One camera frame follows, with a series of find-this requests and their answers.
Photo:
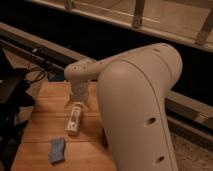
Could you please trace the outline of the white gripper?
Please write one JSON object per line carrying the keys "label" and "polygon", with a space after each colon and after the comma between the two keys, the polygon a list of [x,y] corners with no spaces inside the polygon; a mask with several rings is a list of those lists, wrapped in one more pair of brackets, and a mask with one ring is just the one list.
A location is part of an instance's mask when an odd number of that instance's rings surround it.
{"label": "white gripper", "polygon": [[88,85],[87,81],[73,81],[71,83],[71,92],[68,101],[65,103],[64,107],[69,107],[73,101],[87,101],[86,108],[88,111],[93,111],[91,100],[88,99]]}

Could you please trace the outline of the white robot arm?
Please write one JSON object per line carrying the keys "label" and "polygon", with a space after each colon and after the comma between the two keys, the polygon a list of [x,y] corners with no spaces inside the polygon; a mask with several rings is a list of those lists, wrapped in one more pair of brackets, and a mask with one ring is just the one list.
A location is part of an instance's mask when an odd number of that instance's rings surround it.
{"label": "white robot arm", "polygon": [[68,65],[70,100],[88,100],[97,81],[97,102],[117,171],[178,171],[165,112],[165,98],[182,72],[169,44],[155,43],[93,62]]}

